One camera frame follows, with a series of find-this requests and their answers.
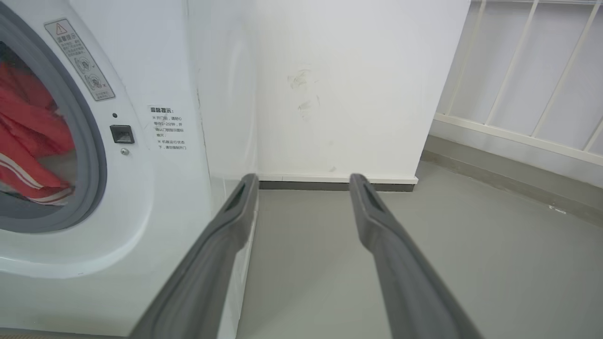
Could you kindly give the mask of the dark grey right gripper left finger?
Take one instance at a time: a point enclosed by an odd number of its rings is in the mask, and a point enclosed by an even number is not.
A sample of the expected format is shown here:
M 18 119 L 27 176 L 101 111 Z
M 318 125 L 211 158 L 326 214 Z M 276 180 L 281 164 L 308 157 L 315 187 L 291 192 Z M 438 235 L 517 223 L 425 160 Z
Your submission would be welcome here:
M 128 339 L 217 339 L 235 257 L 249 240 L 259 180 L 241 178 Z

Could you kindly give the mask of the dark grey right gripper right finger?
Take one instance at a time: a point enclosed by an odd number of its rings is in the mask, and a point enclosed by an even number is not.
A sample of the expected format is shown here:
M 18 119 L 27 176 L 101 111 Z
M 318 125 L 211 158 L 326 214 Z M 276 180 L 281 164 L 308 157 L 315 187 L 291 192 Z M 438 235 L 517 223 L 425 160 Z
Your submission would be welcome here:
M 375 260 L 392 339 L 484 339 L 368 179 L 352 174 L 349 191 L 360 242 Z

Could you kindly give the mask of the white front-load washing machine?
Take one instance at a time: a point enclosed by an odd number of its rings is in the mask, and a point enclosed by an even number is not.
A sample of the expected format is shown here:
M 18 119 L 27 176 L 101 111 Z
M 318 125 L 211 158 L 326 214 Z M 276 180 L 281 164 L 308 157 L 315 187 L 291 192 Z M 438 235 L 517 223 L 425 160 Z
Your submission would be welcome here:
M 64 206 L 0 192 L 0 337 L 127 337 L 242 176 L 257 170 L 248 0 L 0 0 L 0 61 L 50 92 L 75 150 L 40 161 Z M 96 102 L 44 28 L 66 18 L 115 98 Z M 145 135 L 147 105 L 187 124 Z

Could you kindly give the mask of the white instruction sticker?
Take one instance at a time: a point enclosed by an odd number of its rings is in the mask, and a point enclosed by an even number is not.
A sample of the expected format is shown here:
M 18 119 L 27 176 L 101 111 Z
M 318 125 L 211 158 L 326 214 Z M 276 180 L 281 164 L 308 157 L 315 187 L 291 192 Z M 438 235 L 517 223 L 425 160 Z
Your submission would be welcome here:
M 181 114 L 161 105 L 147 105 L 146 114 L 144 131 L 151 148 L 160 152 L 187 150 L 187 124 Z

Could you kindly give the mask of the red garment with white stripes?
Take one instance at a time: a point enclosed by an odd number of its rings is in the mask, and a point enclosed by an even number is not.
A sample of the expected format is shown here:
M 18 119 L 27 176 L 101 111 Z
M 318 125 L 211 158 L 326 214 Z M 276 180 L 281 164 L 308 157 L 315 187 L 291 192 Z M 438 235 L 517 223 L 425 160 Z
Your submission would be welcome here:
M 41 80 L 0 61 L 0 192 L 64 206 L 73 187 L 40 159 L 74 150 L 69 127 Z

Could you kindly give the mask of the white metal railing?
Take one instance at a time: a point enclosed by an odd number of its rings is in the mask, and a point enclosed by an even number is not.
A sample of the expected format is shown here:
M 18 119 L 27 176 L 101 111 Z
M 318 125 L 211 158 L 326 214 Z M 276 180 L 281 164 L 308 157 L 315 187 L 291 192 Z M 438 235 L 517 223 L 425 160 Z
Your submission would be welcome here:
M 435 121 L 603 166 L 603 0 L 469 0 Z

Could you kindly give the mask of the grey warning sticker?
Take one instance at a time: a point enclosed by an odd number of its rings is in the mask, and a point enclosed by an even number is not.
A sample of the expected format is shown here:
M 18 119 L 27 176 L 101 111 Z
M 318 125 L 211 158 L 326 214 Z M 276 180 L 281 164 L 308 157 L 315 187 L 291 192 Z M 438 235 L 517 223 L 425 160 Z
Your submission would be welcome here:
M 44 24 L 45 30 L 68 58 L 96 101 L 114 99 L 115 94 L 92 54 L 66 18 Z

